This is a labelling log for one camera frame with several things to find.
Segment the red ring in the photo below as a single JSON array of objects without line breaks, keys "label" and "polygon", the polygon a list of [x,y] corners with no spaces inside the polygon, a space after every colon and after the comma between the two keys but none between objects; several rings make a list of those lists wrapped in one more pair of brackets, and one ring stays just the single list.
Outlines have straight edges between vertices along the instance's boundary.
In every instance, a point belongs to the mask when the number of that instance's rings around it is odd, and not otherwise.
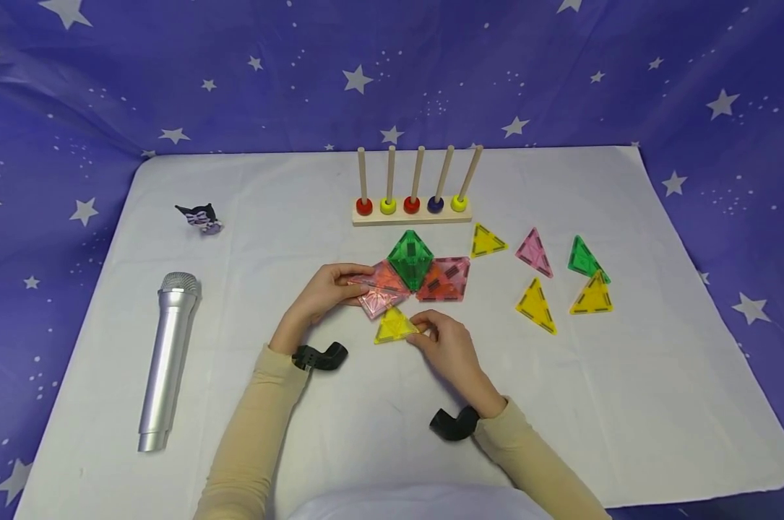
[{"label": "red ring", "polygon": [[365,204],[363,203],[363,199],[362,198],[357,199],[357,213],[359,215],[363,215],[363,217],[366,217],[366,215],[370,215],[371,214],[371,199],[370,198],[366,197],[366,203]]},{"label": "red ring", "polygon": [[421,200],[418,197],[415,197],[414,201],[412,197],[406,197],[403,199],[403,210],[408,214],[418,213],[418,210],[421,208]]}]

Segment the toy microphone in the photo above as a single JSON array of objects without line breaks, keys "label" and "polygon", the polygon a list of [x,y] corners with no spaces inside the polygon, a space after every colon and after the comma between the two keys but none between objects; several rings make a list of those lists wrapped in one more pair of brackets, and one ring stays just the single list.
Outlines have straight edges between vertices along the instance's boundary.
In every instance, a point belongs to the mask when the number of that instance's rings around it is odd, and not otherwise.
[{"label": "toy microphone", "polygon": [[158,290],[160,320],[152,351],[152,366],[143,414],[140,415],[139,452],[166,448],[175,399],[184,371],[189,325],[199,299],[198,280],[190,273],[169,273]]}]

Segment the white shirt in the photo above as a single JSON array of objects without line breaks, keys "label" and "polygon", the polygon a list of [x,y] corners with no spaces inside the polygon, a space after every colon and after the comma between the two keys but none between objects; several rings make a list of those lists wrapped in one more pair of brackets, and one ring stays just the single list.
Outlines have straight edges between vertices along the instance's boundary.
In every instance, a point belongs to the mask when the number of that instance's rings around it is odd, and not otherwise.
[{"label": "white shirt", "polygon": [[305,503],[289,520],[551,520],[513,487],[428,484],[369,487],[328,493]]}]

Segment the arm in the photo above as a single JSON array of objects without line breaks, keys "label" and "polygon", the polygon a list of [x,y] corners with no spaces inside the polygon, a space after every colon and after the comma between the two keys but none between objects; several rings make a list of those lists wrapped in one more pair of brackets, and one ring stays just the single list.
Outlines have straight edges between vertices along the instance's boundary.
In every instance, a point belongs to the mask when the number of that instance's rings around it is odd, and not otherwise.
[{"label": "arm", "polygon": [[481,370],[463,324],[436,311],[417,313],[412,323],[430,334],[413,334],[407,340],[481,416],[475,439],[518,489],[555,520],[609,519],[590,489],[528,425],[516,404],[497,392]]},{"label": "arm", "polygon": [[311,324],[365,293],[360,285],[345,285],[344,275],[355,273],[372,271],[364,265],[324,265],[279,322],[218,444],[194,520],[264,519],[279,449],[308,381],[291,356]]},{"label": "arm", "polygon": [[514,485],[555,520],[606,520],[610,516],[510,399],[501,414],[483,418],[475,439]]}]

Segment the microphone handle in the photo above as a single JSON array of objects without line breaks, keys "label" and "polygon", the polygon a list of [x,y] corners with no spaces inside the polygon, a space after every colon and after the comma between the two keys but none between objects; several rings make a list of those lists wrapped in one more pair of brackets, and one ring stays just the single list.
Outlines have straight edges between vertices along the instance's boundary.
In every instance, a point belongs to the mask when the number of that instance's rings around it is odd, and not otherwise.
[{"label": "microphone handle", "polygon": [[196,300],[195,295],[181,290],[158,292],[160,321],[140,415],[139,452],[166,448],[184,367],[189,319]]}]

